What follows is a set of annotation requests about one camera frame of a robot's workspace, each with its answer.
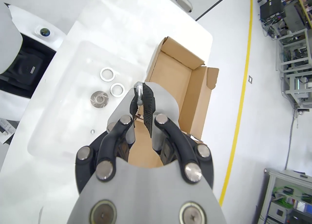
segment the metal bolt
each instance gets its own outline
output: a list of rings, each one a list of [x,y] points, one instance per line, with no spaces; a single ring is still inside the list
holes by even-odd
[[[90,152],[91,150],[89,146],[81,147],[77,152],[77,158],[81,161],[84,161],[90,156]]]
[[[114,126],[116,125],[116,122],[111,122],[107,125],[106,131],[109,133],[113,130]]]
[[[202,178],[202,170],[200,167],[193,162],[185,165],[184,172],[188,180],[192,182],[199,182]]]
[[[208,158],[210,156],[210,150],[208,146],[203,143],[197,145],[197,151],[199,155],[202,156],[203,158]]]
[[[120,122],[123,124],[123,125],[128,125],[130,122],[131,122],[131,117],[129,115],[123,115],[121,116],[120,118]]]
[[[102,161],[97,165],[96,176],[97,179],[104,181],[108,179],[113,173],[113,164],[110,161]]]
[[[143,105],[143,83],[137,82],[134,86],[137,91],[137,105],[142,106]]]
[[[158,114],[155,119],[156,119],[157,123],[161,124],[161,125],[165,124],[168,121],[167,116],[165,114],[162,114],[162,113]]]
[[[206,223],[204,210],[193,202],[188,202],[181,207],[179,218],[181,224]]]

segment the screw head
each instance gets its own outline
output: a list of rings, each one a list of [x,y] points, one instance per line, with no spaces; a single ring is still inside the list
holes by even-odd
[[[105,181],[113,173],[113,164],[110,161],[102,161],[97,165],[96,176],[100,181]]]
[[[44,37],[47,37],[47,36],[49,36],[50,35],[50,30],[48,29],[48,28],[42,28],[41,30],[40,30],[40,34],[42,35],[42,36],[44,36]]]
[[[179,218],[181,224],[206,223],[204,210],[194,202],[188,202],[181,207]]]
[[[185,165],[184,172],[189,181],[199,182],[202,178],[202,170],[200,167],[193,162],[190,162]]]
[[[203,158],[208,158],[211,155],[208,146],[203,143],[197,145],[197,151],[199,155],[202,156]]]
[[[102,200],[93,206],[90,212],[90,223],[114,224],[117,212],[115,205],[108,200]]]
[[[81,147],[77,152],[77,158],[81,161],[86,160],[90,156],[91,149],[89,146]]]
[[[130,122],[131,122],[131,117],[129,115],[123,115],[121,116],[120,118],[120,122],[123,124],[123,125],[128,125]]]
[[[113,130],[114,126],[116,125],[116,122],[111,122],[107,125],[106,131],[109,133]]]
[[[168,121],[167,116],[165,114],[162,114],[162,113],[158,114],[155,119],[156,119],[157,123],[161,124],[161,125],[165,124]]]

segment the green cable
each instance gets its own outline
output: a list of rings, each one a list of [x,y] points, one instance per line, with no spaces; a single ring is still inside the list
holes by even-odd
[[[273,189],[273,193],[275,193],[276,191],[278,191],[278,190],[280,190],[280,189],[282,189],[282,188],[285,188],[285,187],[286,187],[286,186],[275,187],[275,188]],[[305,192],[303,192],[300,188],[298,188],[298,187],[296,187],[296,186],[289,186],[289,187],[294,187],[294,188],[298,189],[300,192],[305,193]]]

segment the metal rack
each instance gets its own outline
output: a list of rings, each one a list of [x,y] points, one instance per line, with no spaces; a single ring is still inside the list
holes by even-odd
[[[312,108],[312,71],[286,74],[284,77],[289,85],[289,89],[284,91],[286,95],[291,95],[299,108]]]
[[[279,198],[290,197],[298,202],[312,204],[312,177],[291,170],[270,171],[269,175],[270,179],[258,224],[273,223],[271,220],[267,221],[269,208],[271,203]]]
[[[277,41],[276,70],[281,73],[295,73],[312,68],[311,30],[303,29],[278,38]]]

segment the cable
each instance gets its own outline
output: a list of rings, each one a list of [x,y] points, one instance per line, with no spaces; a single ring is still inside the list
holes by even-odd
[[[288,165],[288,160],[289,160],[289,154],[291,151],[291,143],[292,143],[292,129],[293,129],[293,123],[294,123],[294,119],[295,119],[295,115],[296,115],[297,109],[293,110],[293,118],[292,118],[292,124],[291,124],[291,131],[289,134],[289,145],[288,145],[288,153],[287,153],[287,158],[286,158],[286,163],[285,163],[285,170],[287,169],[287,165]]]

